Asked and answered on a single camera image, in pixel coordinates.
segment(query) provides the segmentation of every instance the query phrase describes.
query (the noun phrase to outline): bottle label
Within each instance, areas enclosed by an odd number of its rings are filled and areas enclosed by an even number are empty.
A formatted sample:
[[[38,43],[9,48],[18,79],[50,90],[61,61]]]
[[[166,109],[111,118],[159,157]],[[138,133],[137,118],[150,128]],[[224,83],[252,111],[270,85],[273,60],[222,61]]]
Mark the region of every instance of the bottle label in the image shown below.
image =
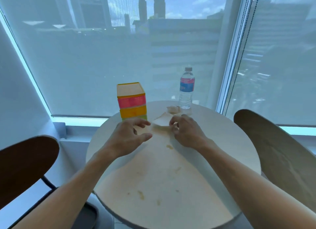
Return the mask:
[[[180,91],[182,92],[193,92],[195,79],[181,78],[180,79]]]

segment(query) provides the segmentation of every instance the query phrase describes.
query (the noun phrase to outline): water bottle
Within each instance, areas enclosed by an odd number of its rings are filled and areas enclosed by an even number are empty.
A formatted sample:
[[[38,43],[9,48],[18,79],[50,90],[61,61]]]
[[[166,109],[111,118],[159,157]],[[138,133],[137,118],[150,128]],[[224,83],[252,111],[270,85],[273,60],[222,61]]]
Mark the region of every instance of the water bottle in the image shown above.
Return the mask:
[[[186,67],[185,72],[180,79],[179,106],[182,109],[191,108],[194,83],[195,83],[195,77],[193,76],[193,73],[192,73],[192,67]]]

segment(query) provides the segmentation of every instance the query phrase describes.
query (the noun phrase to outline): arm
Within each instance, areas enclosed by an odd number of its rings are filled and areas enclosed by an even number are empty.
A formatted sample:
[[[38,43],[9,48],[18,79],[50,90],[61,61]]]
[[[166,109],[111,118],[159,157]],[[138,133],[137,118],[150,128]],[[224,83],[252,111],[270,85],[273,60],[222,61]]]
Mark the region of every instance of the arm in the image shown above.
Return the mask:
[[[313,211],[221,150],[192,118],[174,116],[170,127],[179,143],[208,161],[255,229],[316,228]]]
[[[84,169],[70,182],[59,187],[47,199],[23,218],[14,229],[68,229],[71,228],[93,188],[107,167],[118,157],[133,152],[152,134],[137,135],[134,125],[150,125],[143,119],[119,123],[104,146],[95,153]]]

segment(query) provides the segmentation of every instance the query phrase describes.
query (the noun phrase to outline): white table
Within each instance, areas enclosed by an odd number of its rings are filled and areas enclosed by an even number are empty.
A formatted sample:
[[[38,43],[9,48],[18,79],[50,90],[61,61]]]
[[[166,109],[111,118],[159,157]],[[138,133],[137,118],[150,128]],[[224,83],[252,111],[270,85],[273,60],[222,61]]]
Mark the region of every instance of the white table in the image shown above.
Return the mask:
[[[175,101],[147,103],[148,120],[153,121],[167,106],[176,104]],[[235,123],[195,104],[191,116],[219,147],[261,173],[255,147]],[[97,130],[86,161],[103,146],[120,121],[120,114],[116,114]],[[168,129],[137,128],[138,134],[146,131],[152,132],[153,138],[132,154],[115,160],[94,189],[116,218],[134,228],[210,229],[240,213],[219,177],[199,153],[182,147]]]

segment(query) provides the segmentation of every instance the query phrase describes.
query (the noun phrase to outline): brown chair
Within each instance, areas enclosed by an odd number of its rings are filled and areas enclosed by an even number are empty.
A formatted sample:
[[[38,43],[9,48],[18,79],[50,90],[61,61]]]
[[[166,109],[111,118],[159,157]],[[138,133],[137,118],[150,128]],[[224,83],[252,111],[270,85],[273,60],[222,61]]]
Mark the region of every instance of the brown chair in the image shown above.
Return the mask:
[[[234,122],[254,144],[266,177],[316,212],[316,157],[288,133],[250,110],[239,110]]]
[[[44,175],[56,161],[58,153],[57,141],[48,136],[30,138],[0,150],[0,210],[40,179],[51,188],[9,228],[14,227],[57,189]],[[94,228],[98,211],[85,203],[72,228]]]

